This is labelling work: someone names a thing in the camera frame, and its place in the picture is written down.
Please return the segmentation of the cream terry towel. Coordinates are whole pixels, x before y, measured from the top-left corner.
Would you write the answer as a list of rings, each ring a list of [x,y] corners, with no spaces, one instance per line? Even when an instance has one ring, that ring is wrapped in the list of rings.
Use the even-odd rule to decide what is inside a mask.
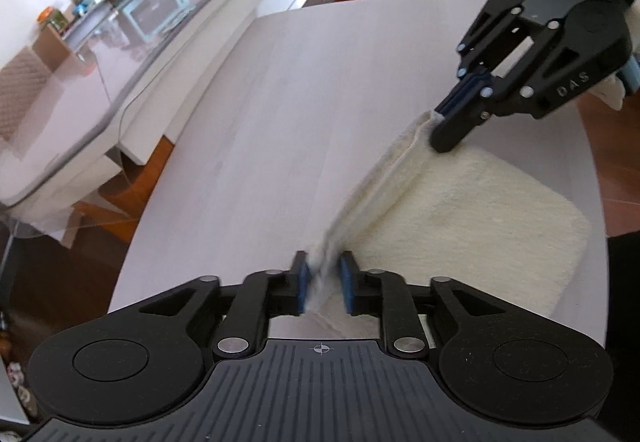
[[[428,144],[444,118],[428,110],[388,147],[323,229],[307,256],[309,295],[298,318],[277,318],[273,336],[372,338],[369,313],[345,311],[338,256],[409,284],[446,276],[549,316],[582,261],[587,217],[568,199],[483,150]]]

